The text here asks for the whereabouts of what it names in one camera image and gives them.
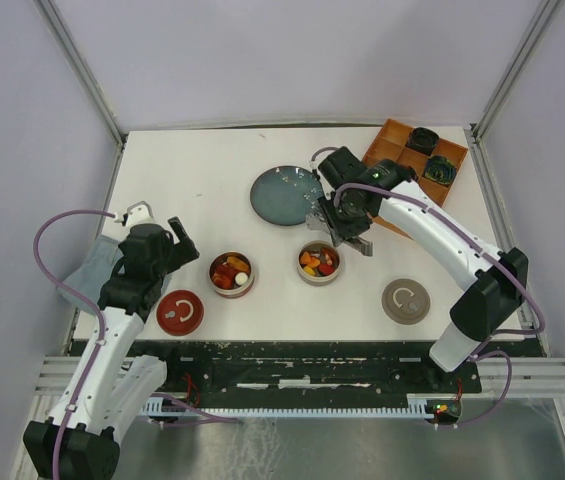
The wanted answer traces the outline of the bacon piece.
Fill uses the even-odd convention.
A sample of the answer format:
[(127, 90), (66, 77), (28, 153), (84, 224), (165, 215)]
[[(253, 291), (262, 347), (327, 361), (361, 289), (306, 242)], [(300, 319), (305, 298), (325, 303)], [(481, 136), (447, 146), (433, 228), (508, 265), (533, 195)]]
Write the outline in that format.
[(329, 265), (333, 268), (336, 268), (338, 266), (338, 258), (334, 255), (332, 255), (331, 253), (324, 253), (324, 263), (326, 265)]

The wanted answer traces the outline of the red black sushi piece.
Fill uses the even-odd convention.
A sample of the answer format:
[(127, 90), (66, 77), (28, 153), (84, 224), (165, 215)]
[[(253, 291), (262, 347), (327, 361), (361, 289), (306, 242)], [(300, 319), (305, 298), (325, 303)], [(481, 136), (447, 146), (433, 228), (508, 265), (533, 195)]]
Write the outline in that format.
[(331, 265), (321, 264), (319, 266), (319, 271), (320, 271), (320, 274), (322, 276), (327, 277), (327, 276), (332, 275), (336, 271), (336, 269), (334, 267), (332, 267)]

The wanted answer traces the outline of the red pepper piece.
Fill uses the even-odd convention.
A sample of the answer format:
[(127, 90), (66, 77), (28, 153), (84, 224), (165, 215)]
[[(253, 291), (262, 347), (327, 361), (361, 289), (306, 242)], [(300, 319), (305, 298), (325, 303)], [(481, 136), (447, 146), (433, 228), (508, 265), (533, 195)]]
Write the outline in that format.
[(238, 270), (225, 264), (219, 264), (215, 267), (211, 281), (212, 283), (223, 290), (231, 290), (235, 285), (235, 276), (239, 273)]

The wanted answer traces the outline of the fried chicken piece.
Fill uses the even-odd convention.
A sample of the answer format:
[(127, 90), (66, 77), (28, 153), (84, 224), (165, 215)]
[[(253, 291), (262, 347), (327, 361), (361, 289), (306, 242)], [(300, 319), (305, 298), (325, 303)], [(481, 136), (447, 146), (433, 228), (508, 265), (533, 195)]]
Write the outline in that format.
[(240, 257), (230, 255), (226, 258), (225, 263), (232, 268), (248, 273), (250, 271), (250, 265), (248, 262), (244, 261)]

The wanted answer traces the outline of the blue ceramic food plate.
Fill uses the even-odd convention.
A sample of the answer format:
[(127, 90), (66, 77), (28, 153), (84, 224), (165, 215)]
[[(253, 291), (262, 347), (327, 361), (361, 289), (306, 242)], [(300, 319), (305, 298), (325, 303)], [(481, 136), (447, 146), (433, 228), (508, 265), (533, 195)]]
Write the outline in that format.
[(300, 166), (281, 165), (266, 170), (253, 182), (250, 203), (264, 221), (289, 227), (304, 224), (323, 195), (320, 181)]

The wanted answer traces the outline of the red steel lunch bowl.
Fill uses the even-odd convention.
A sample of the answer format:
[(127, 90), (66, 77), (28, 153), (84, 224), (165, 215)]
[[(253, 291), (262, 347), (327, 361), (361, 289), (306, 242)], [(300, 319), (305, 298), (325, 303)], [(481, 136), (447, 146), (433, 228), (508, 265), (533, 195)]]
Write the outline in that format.
[(256, 268), (246, 255), (228, 251), (218, 255), (211, 262), (208, 278), (217, 295), (236, 299), (246, 295), (253, 287)]

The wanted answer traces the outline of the beige lunch box bowl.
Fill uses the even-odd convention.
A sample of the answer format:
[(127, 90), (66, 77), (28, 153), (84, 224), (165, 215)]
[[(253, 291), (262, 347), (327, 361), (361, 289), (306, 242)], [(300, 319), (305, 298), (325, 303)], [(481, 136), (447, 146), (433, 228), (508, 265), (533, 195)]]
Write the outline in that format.
[[(320, 265), (319, 265), (316, 268), (312, 268), (315, 272), (314, 276), (307, 275), (303, 271), (304, 266), (302, 266), (299, 262), (299, 258), (301, 256), (301, 254), (305, 251), (308, 251), (309, 253), (311, 253), (314, 256), (319, 256), (320, 261), (321, 261), (320, 265), (325, 264), (324, 263), (324, 256), (323, 256), (324, 253), (331, 253), (332, 255), (336, 256), (338, 258), (338, 266), (335, 268), (336, 271), (332, 275), (324, 277), (320, 274), (320, 271), (319, 271)], [(338, 250), (333, 245), (331, 245), (330, 243), (324, 242), (324, 241), (312, 241), (312, 242), (305, 244), (299, 250), (299, 253), (297, 254), (297, 258), (296, 258), (296, 267), (297, 267), (298, 274), (300, 275), (300, 277), (302, 278), (303, 281), (305, 281), (306, 283), (313, 285), (313, 286), (326, 286), (326, 285), (333, 283), (338, 278), (338, 275), (340, 274), (340, 272), (343, 268), (343, 264), (344, 264), (343, 257), (340, 255)]]

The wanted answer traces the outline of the white rice ball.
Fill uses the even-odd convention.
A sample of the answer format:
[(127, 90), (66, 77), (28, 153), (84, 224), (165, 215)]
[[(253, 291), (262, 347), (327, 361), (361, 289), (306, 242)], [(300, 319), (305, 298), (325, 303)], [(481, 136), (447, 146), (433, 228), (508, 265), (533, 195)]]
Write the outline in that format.
[(249, 276), (246, 273), (240, 272), (235, 276), (235, 283), (238, 286), (242, 286), (248, 281), (248, 279), (249, 279)]

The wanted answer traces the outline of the beige lunch box lid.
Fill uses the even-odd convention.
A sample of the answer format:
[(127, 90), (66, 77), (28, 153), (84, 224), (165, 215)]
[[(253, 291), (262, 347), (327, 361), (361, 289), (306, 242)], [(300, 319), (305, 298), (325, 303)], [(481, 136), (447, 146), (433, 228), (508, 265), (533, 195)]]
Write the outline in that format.
[(418, 282), (408, 278), (390, 282), (381, 296), (385, 314), (400, 325), (416, 325), (426, 318), (431, 300), (427, 290)]

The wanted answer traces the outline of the metal tongs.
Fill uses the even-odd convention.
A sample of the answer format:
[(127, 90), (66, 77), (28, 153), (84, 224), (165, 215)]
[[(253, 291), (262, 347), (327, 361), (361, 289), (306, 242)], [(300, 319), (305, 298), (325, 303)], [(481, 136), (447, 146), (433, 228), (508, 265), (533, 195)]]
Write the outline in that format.
[(373, 244), (363, 238), (353, 237), (351, 239), (344, 239), (339, 233), (336, 232), (319, 212), (311, 212), (306, 215), (306, 225), (310, 230), (320, 231), (329, 235), (331, 243), (334, 247), (346, 245), (353, 250), (358, 251), (363, 256), (371, 257), (373, 255)]

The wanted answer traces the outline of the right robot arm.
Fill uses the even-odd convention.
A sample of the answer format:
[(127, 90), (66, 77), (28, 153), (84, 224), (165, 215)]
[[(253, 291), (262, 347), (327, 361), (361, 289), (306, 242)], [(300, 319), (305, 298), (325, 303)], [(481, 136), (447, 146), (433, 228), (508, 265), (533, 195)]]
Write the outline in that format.
[(307, 218), (310, 228), (370, 257), (373, 245), (362, 236), (379, 218), (406, 233), (462, 289), (449, 325), (429, 351), (431, 360), (420, 368), (425, 386), (445, 390), (457, 368), (526, 302), (526, 255), (517, 248), (504, 252), (459, 225), (422, 190), (410, 167), (391, 160), (368, 167), (341, 148), (317, 170), (334, 191), (319, 198), (318, 211)]

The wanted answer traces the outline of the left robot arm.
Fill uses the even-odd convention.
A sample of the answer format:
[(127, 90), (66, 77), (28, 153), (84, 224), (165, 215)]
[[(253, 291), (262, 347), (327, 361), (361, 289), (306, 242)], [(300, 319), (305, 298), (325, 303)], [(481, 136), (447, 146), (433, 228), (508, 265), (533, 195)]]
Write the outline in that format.
[(43, 421), (30, 422), (23, 443), (39, 477), (110, 479), (122, 440), (149, 397), (183, 378), (169, 356), (143, 355), (121, 370), (136, 337), (159, 302), (165, 279), (198, 259), (194, 242), (176, 217), (167, 228), (144, 210), (122, 218), (128, 227), (121, 258), (88, 308), (97, 321), (71, 380)]

